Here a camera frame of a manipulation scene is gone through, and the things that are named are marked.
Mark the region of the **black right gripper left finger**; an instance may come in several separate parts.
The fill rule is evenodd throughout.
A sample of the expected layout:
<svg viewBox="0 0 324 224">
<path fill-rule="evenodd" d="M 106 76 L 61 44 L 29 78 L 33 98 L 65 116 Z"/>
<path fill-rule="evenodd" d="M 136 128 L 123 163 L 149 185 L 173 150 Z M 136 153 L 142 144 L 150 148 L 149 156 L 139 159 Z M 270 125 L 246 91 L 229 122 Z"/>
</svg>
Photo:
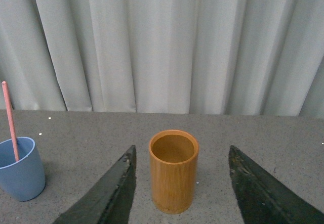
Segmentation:
<svg viewBox="0 0 324 224">
<path fill-rule="evenodd" d="M 136 188 L 132 145 L 94 186 L 54 223 L 128 223 Z"/>
</svg>

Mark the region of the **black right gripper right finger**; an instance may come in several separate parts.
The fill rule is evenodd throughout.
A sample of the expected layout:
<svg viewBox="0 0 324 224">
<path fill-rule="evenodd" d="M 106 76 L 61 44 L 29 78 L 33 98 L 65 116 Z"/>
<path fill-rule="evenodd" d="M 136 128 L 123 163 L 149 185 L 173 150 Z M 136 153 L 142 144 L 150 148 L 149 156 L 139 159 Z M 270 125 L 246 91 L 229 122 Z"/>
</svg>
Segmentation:
<svg viewBox="0 0 324 224">
<path fill-rule="evenodd" d="M 297 196 L 236 146 L 228 162 L 244 223 L 323 223 L 323 213 Z"/>
</svg>

